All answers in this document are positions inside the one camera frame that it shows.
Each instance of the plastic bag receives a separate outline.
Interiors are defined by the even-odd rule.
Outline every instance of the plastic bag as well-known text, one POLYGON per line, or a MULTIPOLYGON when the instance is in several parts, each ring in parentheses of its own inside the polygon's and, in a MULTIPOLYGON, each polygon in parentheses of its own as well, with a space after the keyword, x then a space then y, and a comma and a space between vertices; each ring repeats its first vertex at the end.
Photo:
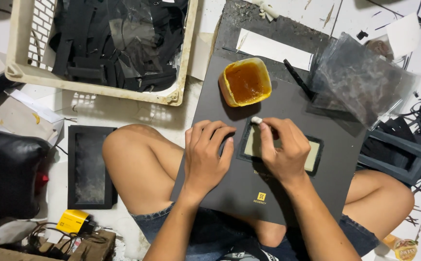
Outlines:
POLYGON ((367 127, 399 109, 420 80, 346 33, 330 43, 314 68, 310 88, 317 95, 312 105, 349 111, 367 127))
POLYGON ((126 78, 169 72, 183 43, 187 1, 108 0, 109 24, 126 78))

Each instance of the black frame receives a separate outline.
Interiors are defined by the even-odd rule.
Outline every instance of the black frame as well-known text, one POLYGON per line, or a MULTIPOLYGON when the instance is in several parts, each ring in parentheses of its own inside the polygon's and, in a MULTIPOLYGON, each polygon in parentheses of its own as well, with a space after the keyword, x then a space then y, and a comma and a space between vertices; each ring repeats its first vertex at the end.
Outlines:
POLYGON ((115 189, 107 168, 105 169, 105 190, 103 204, 79 204, 75 196, 75 137, 77 133, 98 133, 109 135, 117 128, 71 125, 68 127, 68 194, 67 208, 69 210, 110 210, 117 203, 117 190, 115 189))
MULTIPOLYGON (((246 127, 244 127, 244 132, 243 132, 243 135, 242 135, 242 139, 240 141, 239 148, 237 150, 236 158, 240 159, 240 160, 248 161, 248 162, 251 162, 251 163, 252 162, 263 163, 263 161, 260 157, 255 157, 255 156, 244 154, 244 151, 246 150, 246 144, 248 143, 249 134, 251 132, 251 128, 252 128, 253 125, 257 125, 257 124, 251 122, 251 117, 249 117, 246 121, 246 127)), ((319 138, 315 138, 315 137, 308 136, 308 135, 306 135, 306 138, 311 142, 318 143, 318 152, 317 152, 317 157, 315 157, 315 163, 313 164, 313 170, 312 171, 306 170, 306 172, 309 176, 315 177, 315 175, 317 174, 318 165, 320 164, 320 159, 321 159, 321 155, 322 155, 322 152, 323 152, 324 142, 323 142, 323 140, 321 140, 319 138)))

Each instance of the gray inner panel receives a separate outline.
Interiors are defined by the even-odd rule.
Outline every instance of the gray inner panel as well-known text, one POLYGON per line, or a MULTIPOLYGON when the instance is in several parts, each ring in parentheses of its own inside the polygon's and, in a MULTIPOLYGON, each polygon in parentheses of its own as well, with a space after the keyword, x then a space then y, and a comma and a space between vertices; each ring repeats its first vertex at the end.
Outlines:
MULTIPOLYGON (((221 120, 237 128, 230 170, 204 198, 201 206, 278 224, 297 223, 283 187, 263 164, 236 159, 247 118, 272 116, 290 118, 304 134, 324 141, 317 175, 311 180, 320 198, 339 221, 364 139, 362 124, 307 112, 310 102, 300 87, 274 79, 269 98, 257 104, 231 108, 225 103, 218 86, 219 74, 230 63, 230 60, 216 55, 211 57, 193 121, 194 124, 205 119, 221 120), (259 193, 266 193, 263 203, 254 202, 259 193)), ((175 181, 172 201, 177 199, 183 182, 184 158, 175 181)))

